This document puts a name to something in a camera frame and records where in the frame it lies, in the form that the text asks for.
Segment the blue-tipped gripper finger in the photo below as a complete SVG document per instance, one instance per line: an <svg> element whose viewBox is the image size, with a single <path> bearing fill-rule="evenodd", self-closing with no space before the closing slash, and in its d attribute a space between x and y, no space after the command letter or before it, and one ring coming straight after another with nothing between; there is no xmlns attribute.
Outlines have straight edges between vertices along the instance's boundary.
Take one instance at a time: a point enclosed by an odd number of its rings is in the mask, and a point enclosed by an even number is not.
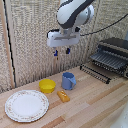
<svg viewBox="0 0 128 128"><path fill-rule="evenodd" d="M71 46L67 47L66 54L70 54L70 51L71 51Z"/></svg>
<svg viewBox="0 0 128 128"><path fill-rule="evenodd" d="M54 56L55 56L55 57L57 57L57 56L58 56L58 50L57 50L57 48L56 48L56 47L54 48Z"/></svg>

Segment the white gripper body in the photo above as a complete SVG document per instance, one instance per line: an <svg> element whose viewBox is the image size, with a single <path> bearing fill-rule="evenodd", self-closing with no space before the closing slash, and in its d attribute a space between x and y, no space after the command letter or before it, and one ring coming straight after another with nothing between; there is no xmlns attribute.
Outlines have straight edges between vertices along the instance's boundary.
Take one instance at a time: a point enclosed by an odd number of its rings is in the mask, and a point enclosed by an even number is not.
<svg viewBox="0 0 128 128"><path fill-rule="evenodd" d="M59 30L49 31L47 33L47 45L49 47L74 45L79 42L79 39L80 34L78 32L71 33L69 36L61 34Z"/></svg>

